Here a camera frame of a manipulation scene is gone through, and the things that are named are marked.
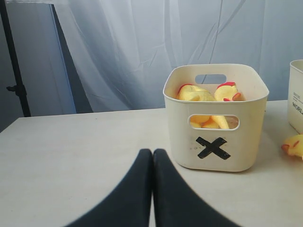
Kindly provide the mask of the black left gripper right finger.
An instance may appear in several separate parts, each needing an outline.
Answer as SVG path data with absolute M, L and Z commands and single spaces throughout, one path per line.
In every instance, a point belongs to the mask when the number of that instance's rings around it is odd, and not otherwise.
M 160 148 L 153 152 L 153 203 L 157 227 L 239 226 L 200 198 Z

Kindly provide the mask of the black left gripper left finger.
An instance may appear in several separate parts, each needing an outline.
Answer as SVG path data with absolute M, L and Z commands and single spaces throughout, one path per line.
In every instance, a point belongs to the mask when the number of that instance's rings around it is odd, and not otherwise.
M 152 200 L 152 152 L 138 152 L 120 183 L 68 227 L 147 227 Z

